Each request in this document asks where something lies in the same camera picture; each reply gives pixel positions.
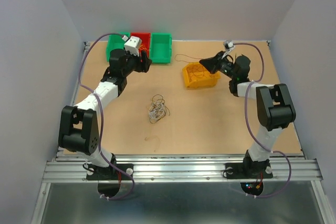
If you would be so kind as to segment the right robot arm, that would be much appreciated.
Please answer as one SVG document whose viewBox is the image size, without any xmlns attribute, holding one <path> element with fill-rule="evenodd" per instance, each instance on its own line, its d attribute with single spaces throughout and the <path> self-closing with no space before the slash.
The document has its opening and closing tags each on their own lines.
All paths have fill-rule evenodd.
<svg viewBox="0 0 336 224">
<path fill-rule="evenodd" d="M 296 118 L 296 111 L 287 86 L 259 84 L 250 81 L 250 59 L 244 55 L 233 59 L 224 52 L 201 59 L 200 64 L 210 73 L 221 72 L 230 78 L 229 90 L 236 97 L 256 101 L 259 121 L 258 134 L 240 163 L 226 163 L 224 177 L 228 179 L 272 178 L 270 154 L 282 131 Z"/>
</svg>

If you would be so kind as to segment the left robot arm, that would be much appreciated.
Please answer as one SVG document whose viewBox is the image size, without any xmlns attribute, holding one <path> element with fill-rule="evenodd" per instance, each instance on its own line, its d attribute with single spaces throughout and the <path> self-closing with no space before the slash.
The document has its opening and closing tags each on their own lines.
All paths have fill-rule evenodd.
<svg viewBox="0 0 336 224">
<path fill-rule="evenodd" d="M 152 61 L 146 51 L 138 56 L 125 49 L 110 52 L 109 66 L 95 90 L 74 106 L 61 111 L 58 145 L 90 162 L 86 171 L 97 180 L 120 177 L 116 157 L 101 146 L 103 109 L 118 98 L 132 72 L 148 72 Z"/>
</svg>

